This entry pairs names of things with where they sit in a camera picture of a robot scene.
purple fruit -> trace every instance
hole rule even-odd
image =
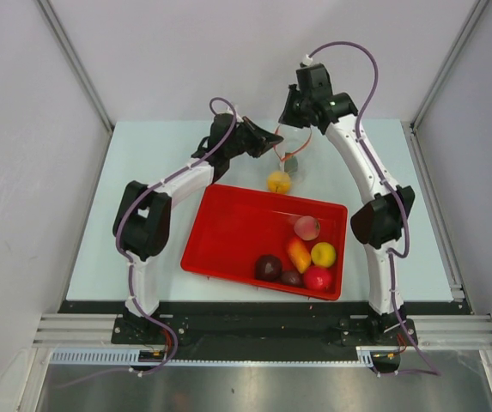
[[[273,282],[282,274],[282,261],[273,255],[263,255],[255,262],[255,279]]]
[[[280,280],[284,285],[296,286],[301,288],[303,286],[303,280],[297,270],[285,270],[280,276]]]

plastic fruit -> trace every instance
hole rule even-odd
[[[327,291],[331,286],[331,272],[321,266],[311,266],[303,275],[303,283],[310,290]]]
[[[303,286],[301,274],[297,270],[285,270],[284,272],[282,272],[280,280],[284,285],[296,286],[298,288]]]
[[[266,183],[269,186],[269,191],[272,193],[282,193],[285,195],[291,189],[291,178],[287,173],[280,170],[272,172]]]
[[[335,247],[327,242],[317,243],[311,250],[311,258],[317,266],[329,268],[337,258]]]
[[[320,234],[320,223],[312,216],[302,216],[294,224],[294,231],[303,240],[315,240]]]
[[[255,262],[255,279],[273,282],[282,274],[282,261],[273,255],[263,255]]]
[[[305,273],[305,270],[311,265],[311,254],[307,247],[299,238],[292,238],[286,247],[289,259],[294,264],[299,273]]]

red apple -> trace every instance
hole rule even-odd
[[[331,272],[321,266],[311,266],[303,275],[303,283],[310,290],[327,291],[331,286]]]

yellow fruit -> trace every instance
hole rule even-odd
[[[311,250],[311,258],[313,259],[313,263],[317,266],[329,268],[335,263],[337,254],[335,248],[331,244],[320,242],[314,245]]]
[[[271,173],[266,183],[269,186],[269,191],[272,193],[282,193],[285,195],[291,189],[291,178],[287,173],[280,170]]]

gray wall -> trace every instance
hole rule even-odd
[[[475,0],[52,0],[112,120],[205,119],[214,95],[276,119],[306,53],[362,43],[380,64],[371,118],[411,120]],[[372,67],[325,51],[360,104]]]
[[[420,139],[467,293],[492,314],[492,2]]]
[[[0,0],[0,372],[62,292],[107,143],[33,1]]]

